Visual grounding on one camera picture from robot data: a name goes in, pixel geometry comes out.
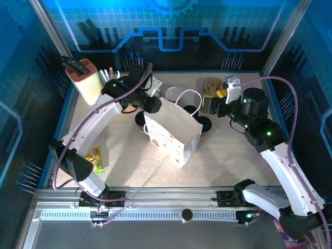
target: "black bracket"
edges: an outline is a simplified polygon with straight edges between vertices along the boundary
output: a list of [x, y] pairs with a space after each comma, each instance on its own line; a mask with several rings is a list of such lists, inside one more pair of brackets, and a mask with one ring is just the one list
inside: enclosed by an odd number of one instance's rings
[[217, 191], [217, 198], [212, 198], [213, 201], [217, 201], [218, 208], [226, 208], [226, 207], [246, 207], [246, 208], [254, 208], [255, 205], [248, 202], [239, 202], [237, 199], [237, 195], [234, 194], [234, 191]]
[[[124, 198], [125, 196], [125, 191], [110, 191], [108, 188], [106, 188], [105, 191], [101, 194], [102, 199], [120, 199]], [[101, 204], [104, 204], [104, 202], [96, 201], [84, 191], [82, 191], [78, 202], [78, 206], [80, 208], [96, 208]], [[125, 206], [125, 201], [106, 202], [105, 206], [107, 208], [123, 208]]]

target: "white table surface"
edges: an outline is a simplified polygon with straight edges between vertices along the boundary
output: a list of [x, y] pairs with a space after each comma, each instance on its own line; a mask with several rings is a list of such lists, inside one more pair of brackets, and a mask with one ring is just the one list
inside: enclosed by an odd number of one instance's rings
[[[156, 73], [155, 77], [164, 82], [163, 89], [177, 86], [183, 90], [195, 89], [203, 93], [205, 78], [224, 78], [231, 75], [234, 74]], [[259, 77], [258, 74], [236, 75], [241, 82]], [[261, 84], [248, 87], [261, 88]], [[184, 104], [197, 105], [199, 98], [194, 96], [193, 93], [185, 95]], [[79, 96], [71, 129], [82, 120], [90, 108]], [[134, 121], [136, 113], [116, 116], [93, 142], [92, 148], [101, 147], [105, 169], [105, 172], [98, 176], [108, 186], [232, 186], [247, 178], [261, 185], [280, 185], [272, 169], [245, 136], [230, 128], [228, 117], [206, 115], [212, 121], [211, 130], [207, 136], [200, 139], [198, 150], [188, 163], [179, 168], [139, 130]], [[237, 124], [233, 124], [233, 127], [243, 131]], [[60, 170], [57, 185], [69, 178], [69, 175]]]

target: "yellow object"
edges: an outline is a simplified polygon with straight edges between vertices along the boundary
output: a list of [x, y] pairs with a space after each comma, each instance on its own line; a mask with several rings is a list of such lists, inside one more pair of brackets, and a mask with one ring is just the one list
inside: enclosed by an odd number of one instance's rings
[[85, 156], [85, 159], [87, 159], [89, 162], [93, 162], [95, 160], [95, 158], [93, 156], [91, 156], [89, 153], [87, 153], [87, 155]]
[[103, 165], [102, 165], [101, 148], [100, 147], [94, 148], [93, 152], [94, 152], [94, 157], [96, 159], [96, 167], [97, 167], [96, 173], [100, 174], [100, 173], [105, 172]]
[[223, 98], [227, 96], [227, 90], [217, 90], [217, 96]]

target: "paper cup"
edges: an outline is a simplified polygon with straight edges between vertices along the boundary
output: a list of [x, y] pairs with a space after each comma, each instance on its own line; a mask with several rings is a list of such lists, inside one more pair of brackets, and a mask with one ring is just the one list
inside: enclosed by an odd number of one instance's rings
[[[165, 98], [168, 101], [171, 101], [172, 103], [175, 104], [177, 98], [181, 95], [182, 90], [178, 87], [170, 87], [169, 89], [166, 90], [165, 92]], [[177, 105], [181, 106], [181, 101], [182, 98], [178, 100]]]

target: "black knife handle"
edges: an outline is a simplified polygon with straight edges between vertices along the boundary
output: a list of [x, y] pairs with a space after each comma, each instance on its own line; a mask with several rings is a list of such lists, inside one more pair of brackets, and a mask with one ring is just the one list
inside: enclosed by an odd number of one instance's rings
[[78, 70], [82, 71], [83, 74], [88, 74], [90, 72], [79, 60], [68, 58], [67, 62], [76, 67]]
[[64, 65], [66, 68], [74, 71], [78, 76], [81, 76], [81, 75], [84, 74], [81, 70], [77, 69], [76, 67], [74, 67], [73, 65], [69, 64], [68, 62], [62, 62], [62, 65]]

